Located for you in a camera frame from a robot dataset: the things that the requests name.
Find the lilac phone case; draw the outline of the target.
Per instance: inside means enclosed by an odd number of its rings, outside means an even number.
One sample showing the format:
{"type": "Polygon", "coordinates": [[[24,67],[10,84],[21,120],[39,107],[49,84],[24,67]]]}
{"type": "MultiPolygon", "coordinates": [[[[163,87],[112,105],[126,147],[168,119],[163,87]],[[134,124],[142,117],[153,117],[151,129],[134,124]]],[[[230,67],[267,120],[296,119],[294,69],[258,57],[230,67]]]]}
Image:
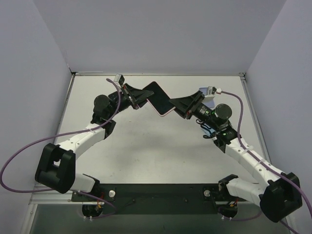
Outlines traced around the lilac phone case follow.
{"type": "Polygon", "coordinates": [[[214,87],[212,86],[199,88],[199,91],[201,91],[204,95],[204,99],[202,100],[202,103],[210,109],[213,109],[215,107],[215,102],[214,102],[215,94],[213,92],[213,89],[214,87]]]}

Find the phone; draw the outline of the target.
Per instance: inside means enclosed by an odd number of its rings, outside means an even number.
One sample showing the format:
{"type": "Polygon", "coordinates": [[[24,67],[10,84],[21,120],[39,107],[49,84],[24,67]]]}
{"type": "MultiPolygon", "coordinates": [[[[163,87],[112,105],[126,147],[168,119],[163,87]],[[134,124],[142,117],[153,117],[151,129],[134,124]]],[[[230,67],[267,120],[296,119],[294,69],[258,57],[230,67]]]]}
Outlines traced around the phone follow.
{"type": "Polygon", "coordinates": [[[175,106],[169,102],[170,98],[165,91],[155,81],[143,88],[144,91],[152,91],[154,94],[147,98],[154,110],[164,117],[175,109],[175,106]]]}

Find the light blue phone case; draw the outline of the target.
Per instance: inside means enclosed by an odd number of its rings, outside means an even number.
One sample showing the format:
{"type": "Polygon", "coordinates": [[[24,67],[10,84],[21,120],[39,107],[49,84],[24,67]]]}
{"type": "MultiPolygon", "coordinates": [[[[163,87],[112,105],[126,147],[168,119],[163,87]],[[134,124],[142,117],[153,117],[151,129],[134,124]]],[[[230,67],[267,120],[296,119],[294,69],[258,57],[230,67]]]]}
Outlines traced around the light blue phone case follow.
{"type": "Polygon", "coordinates": [[[207,135],[208,137],[211,137],[215,133],[215,130],[209,127],[208,125],[203,125],[201,128],[204,134],[207,135]]]}

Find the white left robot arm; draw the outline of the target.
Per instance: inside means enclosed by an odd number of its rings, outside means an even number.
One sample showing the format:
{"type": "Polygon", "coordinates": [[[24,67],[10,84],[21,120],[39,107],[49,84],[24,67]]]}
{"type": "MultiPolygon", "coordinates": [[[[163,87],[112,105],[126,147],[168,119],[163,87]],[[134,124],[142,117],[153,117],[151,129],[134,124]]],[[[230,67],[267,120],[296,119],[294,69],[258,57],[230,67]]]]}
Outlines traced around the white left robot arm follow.
{"type": "Polygon", "coordinates": [[[88,200],[96,200],[100,194],[99,181],[89,175],[76,173],[76,160],[113,132],[116,114],[128,107],[139,109],[153,94],[153,91],[124,84],[108,96],[97,96],[92,120],[84,130],[75,132],[68,140],[57,145],[49,143],[43,148],[35,181],[61,194],[82,191],[88,200]]]}

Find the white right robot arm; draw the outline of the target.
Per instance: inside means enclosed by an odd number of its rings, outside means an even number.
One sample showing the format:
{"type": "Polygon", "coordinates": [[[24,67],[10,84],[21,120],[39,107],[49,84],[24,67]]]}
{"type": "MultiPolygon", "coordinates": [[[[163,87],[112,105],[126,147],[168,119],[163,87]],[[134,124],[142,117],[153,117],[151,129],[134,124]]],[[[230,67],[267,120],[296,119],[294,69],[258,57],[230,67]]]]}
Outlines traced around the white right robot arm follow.
{"type": "Polygon", "coordinates": [[[272,222],[279,222],[299,209],[302,206],[299,178],[294,173],[286,174],[277,169],[247,145],[239,130],[230,123],[230,106],[222,103],[212,110],[204,105],[205,98],[206,95],[198,91],[169,102],[182,118],[194,116],[199,124],[212,128],[214,132],[209,137],[213,143],[256,180],[256,183],[250,183],[229,175],[218,182],[219,192],[226,198],[237,197],[253,203],[272,222]]]}

